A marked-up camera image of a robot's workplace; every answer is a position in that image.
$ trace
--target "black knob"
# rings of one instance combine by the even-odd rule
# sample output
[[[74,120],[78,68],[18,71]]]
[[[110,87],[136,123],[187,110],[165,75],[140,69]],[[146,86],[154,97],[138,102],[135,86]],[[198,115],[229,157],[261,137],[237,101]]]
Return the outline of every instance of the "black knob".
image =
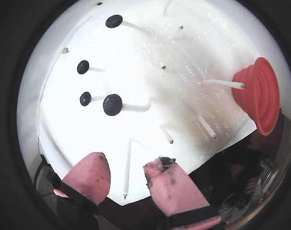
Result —
[[[121,15],[113,15],[106,20],[105,25],[108,28],[116,28],[123,22],[123,17]]]
[[[108,116],[116,116],[122,110],[122,99],[117,94],[108,95],[103,102],[103,110]]]
[[[89,62],[86,60],[81,61],[78,64],[78,73],[79,74],[84,74],[89,70]]]
[[[87,106],[91,102],[91,94],[89,92],[84,92],[79,98],[79,102],[82,106]]]

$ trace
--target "black strap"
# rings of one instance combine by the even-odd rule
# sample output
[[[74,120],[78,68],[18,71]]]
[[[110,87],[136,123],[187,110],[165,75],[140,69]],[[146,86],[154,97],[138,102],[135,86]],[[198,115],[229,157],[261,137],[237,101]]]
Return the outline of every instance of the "black strap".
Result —
[[[71,188],[69,185],[63,183],[54,171],[49,170],[46,177],[55,189],[65,193],[77,206],[80,206],[83,210],[88,210],[97,216],[99,215],[99,207],[96,204],[75,189]]]
[[[160,230],[170,230],[194,224],[218,216],[219,213],[214,206],[207,206],[195,210],[182,212],[168,217],[160,224]]]

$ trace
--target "white stick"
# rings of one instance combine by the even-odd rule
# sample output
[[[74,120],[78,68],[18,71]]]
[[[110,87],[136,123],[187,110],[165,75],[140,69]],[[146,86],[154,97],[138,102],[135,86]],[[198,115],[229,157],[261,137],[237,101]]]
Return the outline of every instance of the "white stick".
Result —
[[[124,185],[123,185],[123,197],[126,199],[128,195],[128,188],[130,182],[130,167],[131,167],[131,148],[132,148],[132,139],[129,139],[127,147],[127,158],[126,158],[126,168],[124,173]]]
[[[168,10],[168,8],[169,8],[171,2],[172,2],[172,0],[168,0],[167,3],[166,3],[166,5],[165,5],[165,8],[164,8],[164,14],[163,14],[164,17],[166,16],[167,10]]]
[[[173,144],[174,143],[174,140],[172,138],[172,136],[170,136],[170,134],[166,131],[165,128],[163,128],[162,126],[160,127],[161,131],[163,132],[166,140],[170,143],[170,144]]]
[[[206,129],[206,131],[208,132],[208,134],[212,138],[216,138],[217,135],[215,134],[215,132],[213,131],[213,129],[209,126],[209,124],[204,120],[204,118],[201,115],[198,115],[197,118],[200,121],[200,123],[202,124],[202,126]]]
[[[89,70],[90,71],[95,71],[95,72],[101,72],[101,73],[103,73],[103,72],[105,72],[105,70],[103,70],[103,69],[99,69],[99,68],[95,68],[95,67],[89,67]]]
[[[96,102],[96,101],[102,101],[106,98],[106,95],[105,96],[97,96],[97,97],[92,97],[91,98],[91,102]]]
[[[170,41],[173,41],[180,33],[183,32],[184,27],[180,26],[178,30],[173,34],[173,36],[170,38]]]
[[[204,84],[219,84],[229,86],[235,89],[243,90],[246,86],[241,82],[233,82],[233,81],[224,81],[224,80],[204,80]]]
[[[146,105],[134,105],[134,104],[125,104],[123,103],[122,111],[133,111],[133,112],[146,112],[152,106],[152,103],[149,101]]]
[[[124,25],[124,26],[127,26],[127,27],[131,27],[131,28],[133,28],[135,30],[138,30],[138,31],[140,31],[140,32],[142,32],[142,33],[144,33],[146,35],[150,35],[150,33],[147,30],[145,30],[145,29],[141,28],[140,26],[135,25],[133,23],[130,23],[130,22],[127,22],[127,21],[123,21],[121,23],[121,25]]]

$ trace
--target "pink foam pad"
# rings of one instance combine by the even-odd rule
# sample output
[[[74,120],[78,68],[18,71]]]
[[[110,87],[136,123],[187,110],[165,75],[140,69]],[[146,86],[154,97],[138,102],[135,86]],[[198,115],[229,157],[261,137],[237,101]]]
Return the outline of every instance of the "pink foam pad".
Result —
[[[98,205],[106,198],[111,186],[111,172],[104,154],[93,152],[87,155],[62,181]],[[54,189],[54,193],[67,197],[57,189]]]
[[[144,166],[144,171],[152,199],[167,217],[209,206],[194,182],[175,163],[175,159],[158,158]],[[204,230],[217,225],[220,221],[221,217],[217,216],[185,226],[185,229]]]

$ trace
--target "red suction cup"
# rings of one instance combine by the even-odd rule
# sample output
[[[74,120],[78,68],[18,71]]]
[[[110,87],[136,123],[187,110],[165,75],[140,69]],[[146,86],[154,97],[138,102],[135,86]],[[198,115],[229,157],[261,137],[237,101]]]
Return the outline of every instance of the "red suction cup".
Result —
[[[274,129],[280,111],[279,84],[270,63],[262,57],[236,73],[233,81],[246,85],[233,89],[236,103],[255,121],[259,132],[267,136]]]

